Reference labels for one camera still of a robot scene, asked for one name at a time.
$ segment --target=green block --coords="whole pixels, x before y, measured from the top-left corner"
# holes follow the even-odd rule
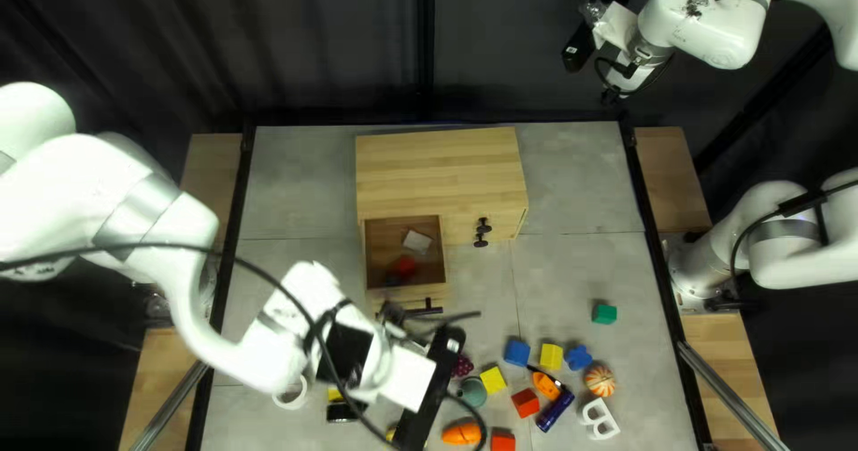
[[[617,321],[617,308],[613,305],[596,305],[593,321],[597,324],[613,324]]]

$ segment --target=black knob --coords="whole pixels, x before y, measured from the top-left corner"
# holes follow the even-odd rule
[[[479,219],[479,226],[477,227],[477,233],[486,234],[486,233],[492,231],[492,227],[486,225],[487,220],[488,220],[488,218],[480,218]]]
[[[488,241],[482,239],[482,234],[477,234],[477,241],[474,242],[474,246],[477,248],[488,247]]]

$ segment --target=striped ball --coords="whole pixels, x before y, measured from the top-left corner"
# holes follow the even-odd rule
[[[611,369],[607,369],[603,365],[595,365],[587,371],[585,375],[585,384],[590,391],[601,398],[614,393],[614,388],[617,385],[617,380],[614,378],[614,373]]]

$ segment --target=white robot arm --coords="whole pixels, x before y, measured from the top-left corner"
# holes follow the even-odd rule
[[[15,157],[0,173],[0,262],[74,248],[146,243],[210,248],[218,220],[205,205],[180,191],[150,156],[127,139],[70,134],[74,122],[66,111],[68,106],[58,96],[59,100],[53,98],[51,94],[56,94],[48,89],[34,91],[33,86],[19,86],[11,92],[20,95],[23,89],[27,94],[37,94],[55,104],[60,109],[55,114],[61,117],[39,116],[46,111],[45,104],[28,106],[35,109],[27,108],[25,116],[16,105],[0,111],[0,121],[17,123],[4,133],[5,141],[0,141],[0,154]],[[14,99],[4,98],[9,91],[0,89],[0,103]],[[41,136],[29,132],[34,130]],[[16,131],[24,140],[33,141],[26,149],[21,138],[9,136]],[[280,292],[273,293],[240,342],[220,336],[204,316],[199,293],[206,253],[141,246],[84,256],[98,265],[157,283],[190,350],[252,388],[281,393],[298,381],[302,371],[315,371],[318,365],[318,344],[304,346],[305,339],[312,338],[306,315]],[[0,271],[0,277],[25,281],[52,278],[71,259]],[[296,264],[282,284],[314,322],[345,299],[338,281],[318,264]],[[360,331],[370,340],[366,359],[360,363],[360,379],[349,393],[365,402],[383,395],[416,413],[432,378],[434,361],[392,345],[379,325],[352,305],[338,310],[336,324]],[[321,326],[323,338],[332,326],[331,322]]]
[[[837,173],[822,185],[821,204],[827,243],[813,209],[785,211],[756,226],[740,242],[735,271],[749,270],[761,287],[794,289],[858,280],[858,169]],[[760,218],[779,210],[806,190],[788,181],[770,181],[745,193],[733,211],[696,241],[669,259],[673,286],[684,295],[715,296],[730,278],[730,259],[737,239]]]
[[[771,1],[649,0],[637,16],[617,3],[603,12],[590,4],[585,13],[601,15],[592,21],[596,46],[609,42],[620,50],[606,84],[628,95],[677,48],[718,69],[743,67],[757,50]],[[858,0],[794,1],[820,13],[837,61],[858,71]]]

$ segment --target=red cube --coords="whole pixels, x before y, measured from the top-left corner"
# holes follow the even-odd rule
[[[524,389],[512,396],[512,404],[516,405],[516,411],[522,419],[531,414],[539,413],[539,399],[532,389]]]
[[[516,451],[516,436],[507,432],[493,430],[492,451]]]

